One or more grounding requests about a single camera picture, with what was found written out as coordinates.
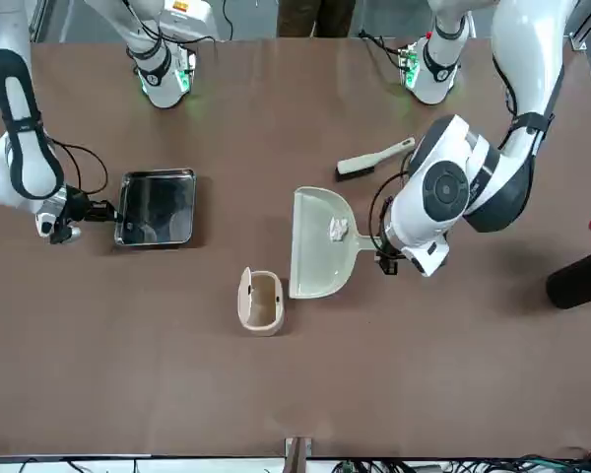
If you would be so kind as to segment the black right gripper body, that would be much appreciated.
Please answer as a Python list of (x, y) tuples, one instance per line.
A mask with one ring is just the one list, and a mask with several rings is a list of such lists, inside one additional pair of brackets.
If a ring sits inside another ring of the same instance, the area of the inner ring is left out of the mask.
[(68, 189), (63, 216), (66, 222), (86, 221), (93, 210), (93, 202), (81, 189)]

